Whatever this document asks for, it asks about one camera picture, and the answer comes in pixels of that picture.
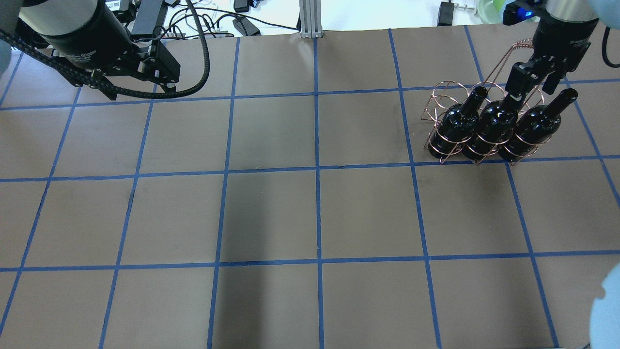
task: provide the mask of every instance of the thick black hose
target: thick black hose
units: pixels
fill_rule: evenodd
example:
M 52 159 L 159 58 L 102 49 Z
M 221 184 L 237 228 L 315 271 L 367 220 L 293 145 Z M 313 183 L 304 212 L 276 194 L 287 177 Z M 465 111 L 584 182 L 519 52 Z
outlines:
M 152 93 L 152 92 L 142 92 L 142 91 L 135 91 L 132 89 L 121 88 L 112 83 L 94 79 L 87 74 L 81 73 L 80 71 L 74 68 L 71 68 L 70 66 L 58 63 L 52 60 L 50 57 L 47 57 L 46 55 L 26 45 L 25 43 L 14 39 L 13 37 L 8 35 L 8 33 L 6 33 L 3 30 L 0 30 L 0 40 L 6 41 L 11 46 L 18 48 L 22 52 L 26 53 L 28 56 L 31 56 L 32 58 L 38 60 L 39 62 L 45 64 L 46 66 L 49 66 L 51 68 L 54 68 L 55 70 L 61 71 L 69 76 L 72 76 L 78 81 L 82 81 L 83 83 L 86 83 L 87 85 L 92 86 L 93 88 L 96 88 L 96 89 L 99 89 L 99 90 L 102 90 L 108 93 L 123 94 L 125 96 L 145 98 L 145 99 L 167 99 L 167 98 L 185 97 L 185 96 L 189 96 L 193 93 L 198 92 L 205 85 L 207 79 L 209 78 L 209 72 L 211 70 L 211 63 L 209 60 L 209 49 L 206 46 L 205 33 L 202 30 L 202 26 L 200 25 L 200 16 L 194 9 L 194 6 L 191 0 L 185 0 L 185 2 L 187 3 L 187 7 L 190 9 L 194 17 L 194 21 L 196 22 L 196 26 L 197 26 L 198 33 L 199 33 L 198 38 L 200 39 L 200 43 L 202 44 L 202 49 L 203 49 L 203 54 L 204 54 L 204 59 L 205 59 L 205 67 L 202 73 L 202 77 L 200 78 L 200 81 L 198 81 L 198 83 L 192 86 L 191 88 L 185 89 L 183 91 L 170 92 L 170 93 Z
M 605 33 L 603 34 L 603 62 L 612 68 L 620 68 L 620 64 L 612 63 L 607 57 L 607 41 L 609 40 L 609 32 L 611 28 L 605 28 Z

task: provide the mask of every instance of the bottle body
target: bottle body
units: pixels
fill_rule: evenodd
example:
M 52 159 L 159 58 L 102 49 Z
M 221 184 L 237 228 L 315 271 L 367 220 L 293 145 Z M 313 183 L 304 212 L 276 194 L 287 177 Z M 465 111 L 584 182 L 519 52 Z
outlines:
M 451 106 L 428 140 L 428 152 L 435 158 L 447 158 L 460 151 L 462 143 L 470 139 L 478 123 L 478 108 L 487 96 L 487 90 L 477 87 L 463 103 Z
M 476 134 L 465 143 L 463 155 L 480 161 L 510 135 L 516 124 L 520 101 L 511 96 L 489 103 L 480 113 Z
M 518 161 L 548 141 L 562 123 L 560 113 L 577 96 L 576 90 L 565 89 L 548 106 L 535 106 L 528 110 L 516 123 L 513 135 L 499 150 L 499 155 L 506 161 Z

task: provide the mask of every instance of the black bottle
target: black bottle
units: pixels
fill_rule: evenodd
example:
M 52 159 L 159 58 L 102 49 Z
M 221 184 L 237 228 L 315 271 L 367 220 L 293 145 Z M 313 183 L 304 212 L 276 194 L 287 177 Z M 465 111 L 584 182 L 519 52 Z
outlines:
M 437 131 L 428 142 L 428 152 L 431 155 L 438 159 L 447 158 L 455 150 L 458 151 L 454 148 L 456 143 L 463 142 L 474 134 L 478 123 L 478 108 L 487 97 L 487 93 L 487 89 L 478 86 L 463 103 L 448 108 L 437 126 Z
M 510 95 L 499 101 L 489 103 L 480 113 L 480 120 L 476 127 L 476 135 L 465 143 L 463 155 L 480 161 L 494 147 L 492 143 L 506 140 L 515 126 L 519 110 L 523 105 L 523 98 L 515 99 Z
M 567 88 L 548 106 L 536 106 L 528 110 L 516 123 L 510 140 L 500 149 L 500 156 L 506 161 L 520 160 L 534 148 L 532 144 L 548 140 L 560 127 L 560 113 L 571 105 L 577 96 L 576 90 Z

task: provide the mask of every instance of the wire bottle holder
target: wire bottle holder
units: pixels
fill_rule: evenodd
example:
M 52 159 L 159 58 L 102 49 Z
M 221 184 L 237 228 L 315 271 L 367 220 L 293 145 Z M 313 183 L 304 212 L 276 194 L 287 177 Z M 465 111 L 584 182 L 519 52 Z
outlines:
M 501 93 L 503 93 L 504 96 L 507 95 L 506 90 L 499 85 L 498 83 L 496 83 L 497 78 L 499 77 L 500 73 L 502 72 L 502 70 L 504 69 L 506 63 L 508 62 L 508 59 L 510 58 L 510 55 L 512 54 L 513 51 L 520 49 L 520 48 L 529 48 L 529 49 L 533 49 L 534 45 L 532 44 L 532 39 L 524 39 L 524 40 L 520 40 L 515 42 L 514 44 L 512 44 L 510 46 L 510 48 L 508 49 L 508 51 L 506 52 L 506 54 L 504 54 L 504 56 L 502 57 L 502 59 L 497 63 L 497 65 L 495 66 L 495 68 L 493 68 L 493 70 L 491 71 L 491 73 L 487 76 L 487 78 L 484 81 L 481 81 L 480 83 L 477 83 L 473 86 L 471 86 L 471 89 L 474 89 L 478 86 L 483 86 L 486 87 L 489 90 L 489 95 L 491 90 L 496 89 L 497 91 L 501 91 Z M 464 91 L 465 92 L 465 97 L 469 95 L 470 89 L 468 89 L 467 87 L 465 87 L 465 85 L 457 82 L 457 81 L 450 81 L 450 80 L 446 80 L 446 81 L 442 81 L 440 83 L 438 83 L 437 85 L 435 85 L 435 87 L 433 88 L 433 91 L 431 92 L 430 98 L 428 98 L 428 102 L 426 103 L 426 106 L 424 107 L 424 110 L 422 111 L 422 116 L 420 117 L 422 120 L 427 120 L 427 121 L 432 121 L 434 123 L 433 128 L 431 129 L 431 131 L 428 133 L 428 138 L 427 141 L 424 144 L 424 149 L 428 150 L 428 147 L 432 147 L 434 149 L 434 151 L 436 151 L 437 153 L 441 154 L 441 155 L 445 155 L 445 157 L 441 157 L 440 158 L 440 163 L 443 164 L 449 157 L 458 154 L 459 152 L 461 152 L 461 150 L 463 149 L 463 147 L 467 147 L 466 142 L 469 141 L 471 138 L 473 137 L 477 137 L 480 140 L 482 140 L 485 143 L 491 144 L 493 145 L 493 147 L 491 148 L 491 150 L 486 153 L 486 154 L 480 154 L 475 152 L 474 150 L 472 150 L 471 148 L 469 148 L 469 150 L 471 150 L 472 152 L 482 156 L 482 158 L 480 160 L 476 160 L 474 161 L 475 164 L 479 164 L 480 162 L 482 162 L 484 159 L 486 159 L 487 157 L 496 154 L 500 148 L 504 148 L 508 153 L 511 153 L 512 155 L 515 155 L 518 157 L 517 161 L 512 161 L 510 164 L 514 165 L 516 163 L 518 163 L 519 161 L 521 161 L 522 159 L 534 155 L 534 153 L 536 153 L 536 151 L 538 150 L 538 147 L 544 143 L 547 143 L 549 141 L 549 139 L 551 139 L 551 137 L 547 138 L 547 140 L 538 143 L 538 144 L 531 144 L 528 142 L 525 142 L 521 137 L 519 137 L 517 135 L 517 138 L 522 141 L 523 143 L 527 144 L 527 145 L 531 145 L 533 146 L 532 150 L 530 150 L 527 154 L 525 155 L 516 155 L 514 153 L 512 153 L 510 150 L 508 150 L 506 147 L 504 147 L 503 145 L 506 144 L 508 142 L 508 140 L 510 140 L 510 137 L 512 136 L 512 134 L 508 134 L 504 139 L 501 139 L 498 142 L 488 142 L 486 141 L 486 139 L 484 139 L 483 137 L 481 137 L 480 135 L 474 134 L 472 137 L 469 137 L 468 139 L 459 141 L 459 142 L 452 142 L 450 140 L 448 140 L 446 137 L 444 137 L 444 135 L 440 134 L 438 132 L 438 126 L 439 123 L 441 122 L 441 119 L 443 118 L 443 116 L 448 112 L 448 108 L 450 108 L 451 105 L 456 104 L 456 103 L 460 103 L 464 100 L 458 100 L 456 99 L 456 97 L 454 97 L 454 95 L 456 93 L 454 93 L 453 91 Z M 536 103 L 530 103 L 532 100 L 532 97 L 534 95 L 538 95 L 539 99 Z M 442 104 L 442 101 L 444 103 L 447 102 L 452 102 L 451 105 L 446 106 L 444 104 Z M 491 98 L 487 97 L 486 98 L 487 102 L 491 102 Z M 525 114 L 525 112 L 527 110 L 529 110 L 531 107 L 537 106 L 539 104 L 543 104 L 544 103 L 544 95 L 543 92 L 540 90 L 539 86 L 534 87 L 534 89 L 526 96 L 525 101 L 523 103 L 523 107 L 521 108 L 521 110 L 519 111 L 519 116 Z M 434 147 L 431 143 L 430 140 L 431 138 L 437 134 L 437 136 L 441 137 L 441 139 L 443 139 L 444 141 L 454 144 L 454 146 L 452 147 L 452 150 L 449 153 L 445 153 L 445 152 L 441 152 L 439 151 L 436 147 Z

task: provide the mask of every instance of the white floor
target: white floor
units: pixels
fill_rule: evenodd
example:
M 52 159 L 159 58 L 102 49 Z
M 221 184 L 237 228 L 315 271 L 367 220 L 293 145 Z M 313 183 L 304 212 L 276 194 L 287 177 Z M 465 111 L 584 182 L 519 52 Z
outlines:
M 201 0 L 200 7 L 212 7 L 226 11 L 234 11 L 233 0 Z M 470 4 L 474 0 L 454 0 L 460 4 Z M 323 0 L 321 1 L 321 21 L 324 30 L 369 30 L 407 27 L 434 27 L 437 25 L 437 15 L 441 0 Z M 166 24 L 173 13 L 181 9 L 177 7 L 168 11 Z M 214 20 L 221 12 L 204 11 Z M 263 0 L 258 7 L 252 7 L 248 16 L 256 17 L 281 25 L 294 27 L 299 15 L 298 0 Z M 233 33 L 240 33 L 233 27 L 232 17 L 222 19 L 221 28 Z M 291 30 L 263 25 L 253 21 L 262 35 L 288 34 Z M 481 24 L 479 17 L 473 10 L 455 9 L 454 25 Z M 183 23 L 183 30 L 188 29 Z

